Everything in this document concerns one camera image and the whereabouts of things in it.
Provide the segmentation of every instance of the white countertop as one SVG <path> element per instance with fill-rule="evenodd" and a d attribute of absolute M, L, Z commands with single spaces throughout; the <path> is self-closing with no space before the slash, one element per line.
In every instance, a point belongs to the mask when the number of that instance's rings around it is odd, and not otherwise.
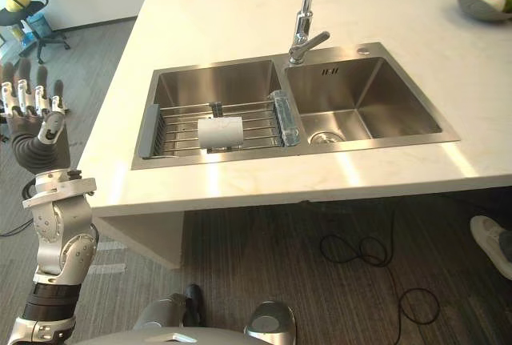
<path fill-rule="evenodd" d="M 460 142 L 130 169 L 153 70 L 286 53 L 300 5 L 145 0 L 79 165 L 95 216 L 512 184 L 512 22 L 470 20 L 455 0 L 314 0 L 310 33 L 381 42 Z"/>

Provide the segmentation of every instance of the fruit bowl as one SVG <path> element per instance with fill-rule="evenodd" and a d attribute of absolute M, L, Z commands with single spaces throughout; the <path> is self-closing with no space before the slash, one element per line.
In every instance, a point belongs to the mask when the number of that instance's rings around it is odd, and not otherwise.
<path fill-rule="evenodd" d="M 482 0 L 458 0 L 458 5 L 465 14 L 480 21 L 496 22 L 512 18 L 512 13 L 498 11 Z"/>

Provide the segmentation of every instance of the sink basin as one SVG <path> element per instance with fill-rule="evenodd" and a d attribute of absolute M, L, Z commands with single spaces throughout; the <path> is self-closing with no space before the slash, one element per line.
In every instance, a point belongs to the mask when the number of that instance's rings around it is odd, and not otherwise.
<path fill-rule="evenodd" d="M 310 144 L 441 132 L 384 58 L 286 70 Z"/>
<path fill-rule="evenodd" d="M 212 115 L 210 102 L 221 102 L 224 116 L 242 117 L 242 149 L 279 146 L 277 122 L 268 98 L 279 89 L 271 60 L 162 72 L 154 95 L 165 121 L 160 154 L 173 158 L 211 155 L 199 149 L 197 133 L 197 121 Z"/>
<path fill-rule="evenodd" d="M 380 43 L 312 50 L 300 66 L 288 58 L 277 54 L 156 70 L 132 167 L 458 140 Z M 197 121 L 214 116 L 218 105 L 222 115 L 242 117 L 244 142 L 200 149 Z M 285 130 L 296 132 L 294 143 Z"/>

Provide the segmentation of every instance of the gray carpet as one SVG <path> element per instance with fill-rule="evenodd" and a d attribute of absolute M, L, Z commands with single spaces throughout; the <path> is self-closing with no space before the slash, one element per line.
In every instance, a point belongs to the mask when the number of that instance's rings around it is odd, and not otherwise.
<path fill-rule="evenodd" d="M 63 78 L 71 108 L 70 141 L 78 162 L 133 22 L 69 32 L 72 50 L 49 46 L 50 78 Z M 10 149 L 0 157 L 0 231 L 28 219 L 20 190 L 30 179 L 15 165 Z M 352 245 L 366 235 L 389 247 L 390 215 L 396 211 L 395 256 L 390 264 L 398 293 L 427 287 L 439 298 L 438 320 L 419 327 L 402 321 L 404 344 L 512 343 L 512 282 L 504 279 L 474 243 L 469 218 L 485 204 L 511 227 L 510 189 L 343 203 L 247 207 L 186 213 L 184 265 L 168 271 L 115 246 L 99 251 L 95 265 L 116 273 L 90 275 L 77 306 L 78 325 L 69 343 L 128 330 L 153 299 L 197 283 L 206 297 L 212 327 L 240 331 L 266 299 L 288 303 L 298 323 L 299 344 L 389 344 L 397 334 L 397 303 L 386 270 L 360 260 L 327 262 L 318 250 L 330 232 Z M 109 243 L 102 237 L 103 243 Z M 340 258 L 352 254 L 329 246 Z M 35 268 L 37 241 L 29 229 L 0 239 L 0 341 L 22 312 Z M 369 250 L 378 253 L 378 248 Z M 406 311 L 425 318 L 430 301 L 410 296 Z"/>

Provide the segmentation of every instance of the faucet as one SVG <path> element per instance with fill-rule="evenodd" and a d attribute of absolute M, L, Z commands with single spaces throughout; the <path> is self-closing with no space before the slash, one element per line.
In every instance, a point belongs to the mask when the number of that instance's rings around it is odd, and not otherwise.
<path fill-rule="evenodd" d="M 301 64 L 308 50 L 320 45 L 330 37 L 328 31 L 323 31 L 316 37 L 308 39 L 310 36 L 311 21 L 313 20 L 313 12 L 311 11 L 312 1 L 313 0 L 302 0 L 302 8 L 297 13 L 294 41 L 290 48 L 290 63 L 294 65 Z"/>

